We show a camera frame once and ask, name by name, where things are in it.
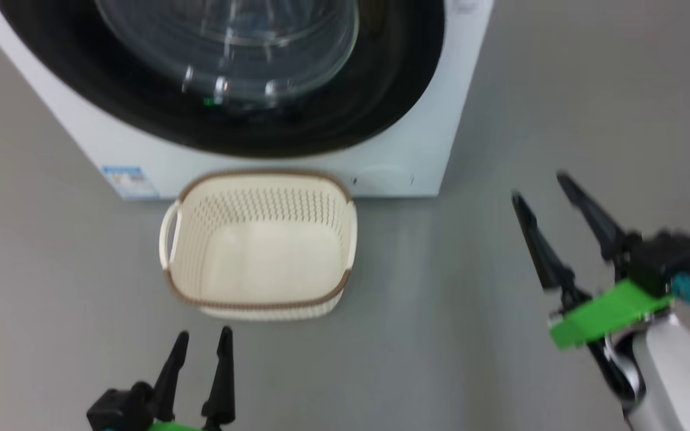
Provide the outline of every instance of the gray floor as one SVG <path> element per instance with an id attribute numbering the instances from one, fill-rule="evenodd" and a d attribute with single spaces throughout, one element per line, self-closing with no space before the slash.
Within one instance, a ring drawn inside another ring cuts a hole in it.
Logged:
<path id="1" fill-rule="evenodd" d="M 362 201 L 355 272 L 319 321 L 234 324 L 232 430 L 623 429 L 584 351 L 559 354 L 510 209 L 520 188 L 586 286 L 608 272 L 556 184 L 620 221 L 690 229 L 690 2 L 500 0 L 443 194 Z M 192 333 L 199 425 L 224 322 L 175 300 L 165 205 L 121 202 L 0 52 L 0 429 L 87 429 Z M 681 313 L 690 325 L 690 311 Z"/>

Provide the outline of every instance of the green bracket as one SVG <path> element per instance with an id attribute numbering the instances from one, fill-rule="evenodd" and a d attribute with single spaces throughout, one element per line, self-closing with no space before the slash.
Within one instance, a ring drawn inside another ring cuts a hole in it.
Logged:
<path id="1" fill-rule="evenodd" d="M 180 425 L 176 422 L 157 422 L 148 428 L 148 431 L 200 431 L 190 426 Z"/>
<path id="2" fill-rule="evenodd" d="M 667 308 L 674 297 L 655 298 L 629 279 L 600 297 L 578 306 L 550 325 L 550 336 L 561 350 L 584 346 L 608 333 L 643 321 L 647 314 Z"/>

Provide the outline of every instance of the washing machine door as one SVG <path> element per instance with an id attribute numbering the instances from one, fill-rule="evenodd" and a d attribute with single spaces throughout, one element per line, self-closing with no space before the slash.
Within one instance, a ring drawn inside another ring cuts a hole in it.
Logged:
<path id="1" fill-rule="evenodd" d="M 108 113 L 176 144 L 291 157 L 397 122 L 435 73 L 443 0 L 0 0 Z"/>

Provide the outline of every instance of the white washing machine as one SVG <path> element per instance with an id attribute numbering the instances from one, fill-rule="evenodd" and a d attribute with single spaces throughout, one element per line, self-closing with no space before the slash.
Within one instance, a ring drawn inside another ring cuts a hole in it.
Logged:
<path id="1" fill-rule="evenodd" d="M 317 169 L 437 196 L 493 0 L 0 0 L 0 47 L 124 199 Z"/>

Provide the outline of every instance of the laundry basket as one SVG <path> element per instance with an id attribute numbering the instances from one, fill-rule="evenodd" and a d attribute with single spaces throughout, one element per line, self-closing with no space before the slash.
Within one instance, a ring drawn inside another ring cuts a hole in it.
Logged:
<path id="1" fill-rule="evenodd" d="M 334 178 L 211 174 L 191 183 L 167 210 L 159 258 L 175 296 L 206 314 L 307 319 L 332 311 L 342 297 L 356 231 L 353 199 Z"/>

